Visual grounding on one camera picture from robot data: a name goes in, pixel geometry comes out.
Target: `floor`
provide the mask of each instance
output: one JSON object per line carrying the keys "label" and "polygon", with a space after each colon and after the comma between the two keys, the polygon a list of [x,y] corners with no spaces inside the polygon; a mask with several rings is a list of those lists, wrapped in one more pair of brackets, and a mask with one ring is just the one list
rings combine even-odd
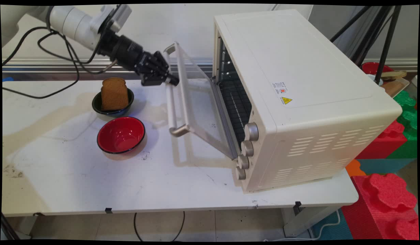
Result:
{"label": "floor", "polygon": [[[138,241],[134,214],[39,216],[32,239]],[[136,227],[144,241],[171,241],[182,212],[138,213]],[[284,238],[281,211],[275,209],[187,211],[181,242],[261,242]],[[308,231],[299,235],[310,238]]]}

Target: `bowl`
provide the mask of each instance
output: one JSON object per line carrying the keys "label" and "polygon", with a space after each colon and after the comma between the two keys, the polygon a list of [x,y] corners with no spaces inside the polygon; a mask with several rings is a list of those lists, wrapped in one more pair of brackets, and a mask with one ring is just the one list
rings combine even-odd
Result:
{"label": "bowl", "polygon": [[134,117],[124,116],[106,123],[98,132],[98,147],[110,154],[121,154],[134,149],[145,136],[145,126]]}
{"label": "bowl", "polygon": [[101,110],[101,104],[102,104],[102,102],[101,102],[101,92],[97,93],[97,95],[92,100],[92,108],[94,109],[95,112],[97,112],[101,115],[113,116],[113,117],[122,116],[129,110],[131,104],[134,101],[133,91],[131,91],[129,88],[127,88],[127,93],[128,93],[128,97],[129,97],[129,104],[124,109],[110,110],[110,111]]}
{"label": "bowl", "polygon": [[[363,70],[366,74],[376,75],[378,71],[379,63],[378,62],[366,62],[361,66],[361,70]],[[393,71],[392,68],[384,65],[383,72]]]}

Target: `toast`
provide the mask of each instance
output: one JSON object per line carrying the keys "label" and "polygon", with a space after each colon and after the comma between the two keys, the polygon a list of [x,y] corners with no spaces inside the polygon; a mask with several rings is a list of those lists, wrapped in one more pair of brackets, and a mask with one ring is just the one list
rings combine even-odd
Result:
{"label": "toast", "polygon": [[102,82],[101,110],[121,110],[129,103],[126,81],[121,78],[109,78]]}

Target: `white table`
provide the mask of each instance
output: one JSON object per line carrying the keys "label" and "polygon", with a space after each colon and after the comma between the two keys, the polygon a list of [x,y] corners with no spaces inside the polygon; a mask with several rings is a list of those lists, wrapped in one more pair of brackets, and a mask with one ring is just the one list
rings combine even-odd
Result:
{"label": "white table", "polygon": [[[72,81],[4,82],[3,86],[45,95]],[[343,170],[335,177],[244,193],[235,162],[192,134],[168,132],[165,86],[143,88],[128,116],[146,127],[132,152],[110,155],[96,143],[112,118],[92,109],[101,81],[79,81],[47,99],[3,90],[3,189],[6,216],[101,214],[174,210],[291,208],[350,205],[358,193]]]}

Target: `black bowl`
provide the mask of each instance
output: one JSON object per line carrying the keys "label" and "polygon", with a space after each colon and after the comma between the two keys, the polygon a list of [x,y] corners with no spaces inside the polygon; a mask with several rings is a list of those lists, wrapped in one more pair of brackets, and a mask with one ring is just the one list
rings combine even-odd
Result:
{"label": "black bowl", "polygon": [[101,102],[101,92],[97,93],[97,95],[92,100],[92,108],[94,109],[95,112],[97,112],[101,115],[113,116],[113,117],[122,116],[129,110],[131,104],[134,101],[134,93],[129,88],[127,88],[127,93],[128,93],[128,97],[129,97],[129,104],[124,109],[102,111],[101,110],[101,104],[102,104],[102,102]]}

